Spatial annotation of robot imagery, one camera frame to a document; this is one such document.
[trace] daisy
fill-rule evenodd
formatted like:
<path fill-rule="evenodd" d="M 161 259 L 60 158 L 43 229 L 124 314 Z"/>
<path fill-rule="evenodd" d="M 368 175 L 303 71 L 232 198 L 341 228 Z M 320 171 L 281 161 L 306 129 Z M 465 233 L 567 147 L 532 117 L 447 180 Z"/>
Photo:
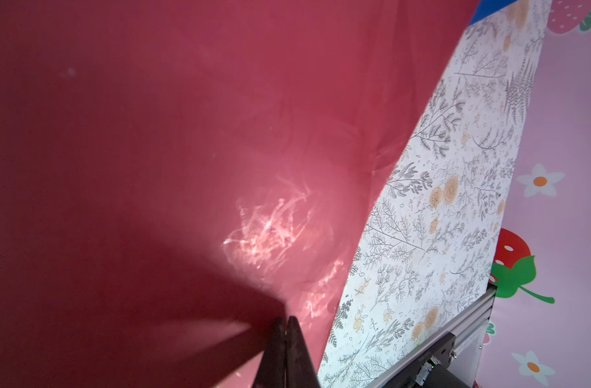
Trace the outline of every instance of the daisy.
<path fill-rule="evenodd" d="M 522 376 L 534 376 L 537 381 L 546 387 L 549 385 L 546 376 L 551 376 L 555 371 L 549 366 L 539 363 L 539 359 L 534 352 L 529 351 L 526 356 L 513 353 L 513 358 L 519 362 L 519 374 Z"/>
<path fill-rule="evenodd" d="M 532 169 L 532 175 L 518 176 L 517 181 L 526 185 L 525 197 L 532 197 L 538 192 L 554 197 L 556 196 L 554 183 L 560 182 L 564 177 L 565 174 L 563 173 L 547 173 L 543 165 L 537 164 Z"/>

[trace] pink wall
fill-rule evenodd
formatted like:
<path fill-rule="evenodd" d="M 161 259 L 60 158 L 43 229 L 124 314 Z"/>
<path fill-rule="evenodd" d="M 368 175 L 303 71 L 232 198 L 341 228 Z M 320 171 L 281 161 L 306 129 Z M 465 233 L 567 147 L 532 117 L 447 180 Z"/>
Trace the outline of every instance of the pink wall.
<path fill-rule="evenodd" d="M 525 197 L 518 177 L 536 164 L 564 173 L 555 196 Z M 591 30 L 545 36 L 502 227 L 535 256 L 537 277 L 526 287 L 556 302 L 521 291 L 497 300 L 478 384 L 545 385 L 521 375 L 512 355 L 531 351 L 555 371 L 548 386 L 591 387 Z"/>

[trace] white floral paper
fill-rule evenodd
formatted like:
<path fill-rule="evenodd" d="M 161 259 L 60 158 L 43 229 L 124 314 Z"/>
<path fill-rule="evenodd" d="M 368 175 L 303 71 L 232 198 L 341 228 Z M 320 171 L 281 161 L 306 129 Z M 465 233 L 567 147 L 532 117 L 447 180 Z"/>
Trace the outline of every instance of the white floral paper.
<path fill-rule="evenodd" d="M 363 387 L 488 282 L 550 0 L 520 0 L 462 37 L 356 252 L 319 371 Z"/>

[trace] orange flower center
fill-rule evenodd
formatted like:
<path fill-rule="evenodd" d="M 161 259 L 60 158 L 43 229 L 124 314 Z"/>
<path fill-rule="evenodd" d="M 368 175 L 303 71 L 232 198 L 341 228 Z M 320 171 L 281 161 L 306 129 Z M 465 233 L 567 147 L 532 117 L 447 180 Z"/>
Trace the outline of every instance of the orange flower center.
<path fill-rule="evenodd" d="M 541 371 L 539 365 L 536 365 L 534 362 L 528 362 L 528 369 L 530 369 L 534 373 L 539 373 Z"/>
<path fill-rule="evenodd" d="M 537 176 L 536 178 L 534 178 L 532 183 L 534 183 L 535 186 L 539 186 L 540 188 L 542 188 L 547 184 L 547 178 L 545 176 Z"/>

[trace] glossy red sheet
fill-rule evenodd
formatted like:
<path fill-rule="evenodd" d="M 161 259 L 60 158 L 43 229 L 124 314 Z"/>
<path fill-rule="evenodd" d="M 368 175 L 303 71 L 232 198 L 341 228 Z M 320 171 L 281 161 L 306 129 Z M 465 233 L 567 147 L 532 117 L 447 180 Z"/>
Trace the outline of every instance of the glossy red sheet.
<path fill-rule="evenodd" d="M 476 5 L 0 2 L 0 387 L 210 386 L 284 313 L 318 365 Z"/>

